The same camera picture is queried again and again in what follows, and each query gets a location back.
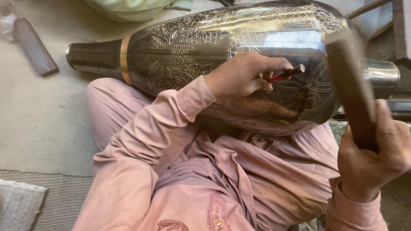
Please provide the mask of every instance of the pink shirt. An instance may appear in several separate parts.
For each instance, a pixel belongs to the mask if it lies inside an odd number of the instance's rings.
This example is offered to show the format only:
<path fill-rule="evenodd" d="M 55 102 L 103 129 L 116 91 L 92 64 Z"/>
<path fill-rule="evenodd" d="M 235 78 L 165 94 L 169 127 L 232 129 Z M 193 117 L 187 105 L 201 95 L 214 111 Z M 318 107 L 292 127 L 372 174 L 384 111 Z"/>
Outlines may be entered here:
<path fill-rule="evenodd" d="M 308 133 L 293 136 L 298 148 L 283 145 L 287 137 L 267 142 L 257 135 L 247 143 L 196 136 L 198 125 L 189 122 L 215 100 L 201 76 L 141 109 L 95 155 L 95 180 L 73 230 L 286 230 L 326 210 L 327 230 L 387 230 L 380 195 L 356 203 L 337 179 L 330 187 L 336 163 L 322 157 L 327 147 L 318 151 L 321 140 Z M 315 132 L 330 136 L 328 125 Z M 299 153 L 317 164 L 303 164 Z"/>

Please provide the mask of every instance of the brass band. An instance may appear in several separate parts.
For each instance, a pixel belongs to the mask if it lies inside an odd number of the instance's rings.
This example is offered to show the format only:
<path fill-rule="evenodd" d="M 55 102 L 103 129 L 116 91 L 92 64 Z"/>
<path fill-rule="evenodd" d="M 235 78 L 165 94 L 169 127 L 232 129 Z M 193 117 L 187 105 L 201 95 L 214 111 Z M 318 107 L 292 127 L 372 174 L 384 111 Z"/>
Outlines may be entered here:
<path fill-rule="evenodd" d="M 121 43 L 121 48 L 120 48 L 120 69 L 121 73 L 123 74 L 123 78 L 126 81 L 126 83 L 130 86 L 133 86 L 133 83 L 131 82 L 130 76 L 128 75 L 128 67 L 127 67 L 127 48 L 128 48 L 128 42 L 130 41 L 132 35 L 127 35 L 124 39 L 123 42 Z"/>

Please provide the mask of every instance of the plastic bag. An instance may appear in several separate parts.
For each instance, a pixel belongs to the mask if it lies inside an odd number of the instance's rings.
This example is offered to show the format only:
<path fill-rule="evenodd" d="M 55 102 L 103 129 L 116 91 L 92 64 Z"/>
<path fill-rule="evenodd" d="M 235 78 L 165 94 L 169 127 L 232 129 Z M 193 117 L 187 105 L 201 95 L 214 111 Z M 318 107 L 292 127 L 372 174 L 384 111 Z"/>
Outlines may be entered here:
<path fill-rule="evenodd" d="M 14 41 L 14 22 L 18 18 L 20 16 L 15 13 L 14 2 L 12 0 L 0 0 L 0 29 L 2 35 L 10 41 Z"/>

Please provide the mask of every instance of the sleeve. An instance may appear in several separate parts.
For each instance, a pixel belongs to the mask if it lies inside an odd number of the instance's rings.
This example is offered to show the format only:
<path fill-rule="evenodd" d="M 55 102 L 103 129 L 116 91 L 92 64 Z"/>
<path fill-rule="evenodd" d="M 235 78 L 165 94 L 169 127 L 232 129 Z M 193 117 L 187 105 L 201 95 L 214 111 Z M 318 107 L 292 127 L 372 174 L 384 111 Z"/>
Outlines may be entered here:
<path fill-rule="evenodd" d="M 153 165 L 178 128 L 215 101 L 202 76 L 180 91 L 166 90 L 141 109 L 106 149 L 94 156 L 95 179 L 75 231 L 135 230 L 150 207 L 158 180 Z"/>
<path fill-rule="evenodd" d="M 332 198 L 328 200 L 327 231 L 388 231 L 380 212 L 381 192 L 369 203 L 354 202 L 344 196 L 332 179 Z"/>

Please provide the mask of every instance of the knee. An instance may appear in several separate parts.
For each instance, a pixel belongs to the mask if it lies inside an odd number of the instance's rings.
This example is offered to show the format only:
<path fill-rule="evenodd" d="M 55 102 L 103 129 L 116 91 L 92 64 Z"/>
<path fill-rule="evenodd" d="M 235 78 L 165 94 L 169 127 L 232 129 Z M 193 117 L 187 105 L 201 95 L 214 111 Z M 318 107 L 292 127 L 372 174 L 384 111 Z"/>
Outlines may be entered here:
<path fill-rule="evenodd" d="M 113 78 L 95 79 L 87 85 L 87 88 L 85 90 L 86 96 L 92 97 L 103 92 L 113 92 L 113 90 L 115 89 L 114 86 L 118 85 L 118 82 L 121 83 L 120 80 Z"/>

